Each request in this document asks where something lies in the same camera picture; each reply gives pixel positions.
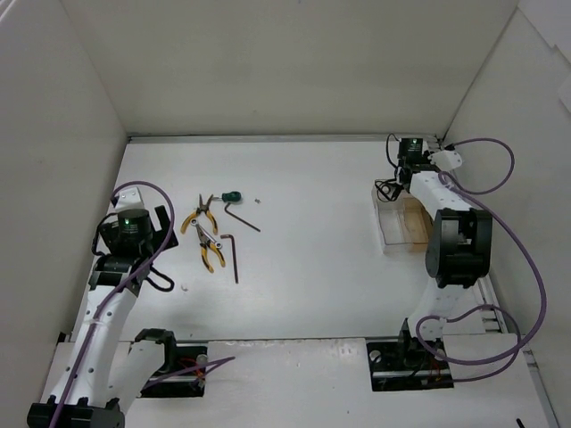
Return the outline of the small silver ratchet wrench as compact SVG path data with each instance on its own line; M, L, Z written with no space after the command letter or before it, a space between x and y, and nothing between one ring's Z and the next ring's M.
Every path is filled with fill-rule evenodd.
M204 237L206 237L211 243L215 245L217 249L221 249L223 247L222 243L216 239L212 234L207 232L197 220L192 220L191 225L195 227L195 229Z

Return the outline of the yellow long-nose pliers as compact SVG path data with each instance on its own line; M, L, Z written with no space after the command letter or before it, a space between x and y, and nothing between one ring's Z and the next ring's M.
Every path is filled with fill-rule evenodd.
M213 243L211 243L206 237L204 237L203 235L201 235L197 230L196 230L198 239L199 239L199 245L201 247L201 258L202 258L202 263L205 266L205 268L210 272L213 273L214 272L214 267L212 266L212 264L209 261L209 253L212 252L213 254L216 255L216 257L219 260L219 264L222 268L224 268L227 263L226 260L224 258L224 255L222 254L222 252L220 251L220 249L217 249L215 247L215 245Z
M197 220L202 214L204 214L211 222L212 232L216 235L219 232L218 221L213 216L211 212L211 202L214 199L214 195L211 194L206 202L203 201L203 196L199 195L199 203L194 211L188 215L182 222L180 227L180 233L184 234L188 227L191 225L193 220Z

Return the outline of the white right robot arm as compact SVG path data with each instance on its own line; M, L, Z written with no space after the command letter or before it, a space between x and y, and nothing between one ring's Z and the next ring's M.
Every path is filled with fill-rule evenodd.
M421 138L399 142L395 178L432 220L425 253L429 280L419 304L402 324L394 355L405 367L426 358L425 342L443 338L443 327L466 290L490 268L492 216L465 202L441 181L441 172L462 165L453 150L429 152Z

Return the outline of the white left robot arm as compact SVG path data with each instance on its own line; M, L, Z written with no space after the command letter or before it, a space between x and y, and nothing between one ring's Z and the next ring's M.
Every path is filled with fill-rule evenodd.
M44 403L27 415L30 427L122 427L149 378L170 373L178 364L172 331L146 328L135 338L126 365L112 370L121 331L155 259L178 246L171 203L155 207L161 227L154 228L148 210L130 208L97 233L108 246L89 278L84 324L71 359Z

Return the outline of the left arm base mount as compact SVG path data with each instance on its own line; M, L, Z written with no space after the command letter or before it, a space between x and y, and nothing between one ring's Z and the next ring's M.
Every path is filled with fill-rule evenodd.
M197 363L206 363L208 360L208 347L205 343L183 344L178 349L175 362L156 371L149 379L149 383L162 375L170 375ZM205 392L205 371L206 369L203 368L196 372L171 376L161 383L143 389L139 397L145 399L201 398Z

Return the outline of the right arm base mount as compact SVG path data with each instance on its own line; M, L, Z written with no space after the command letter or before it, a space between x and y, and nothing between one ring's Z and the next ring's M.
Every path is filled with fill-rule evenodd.
M373 392L432 391L452 389L451 370L417 345L391 338L366 342L368 370Z

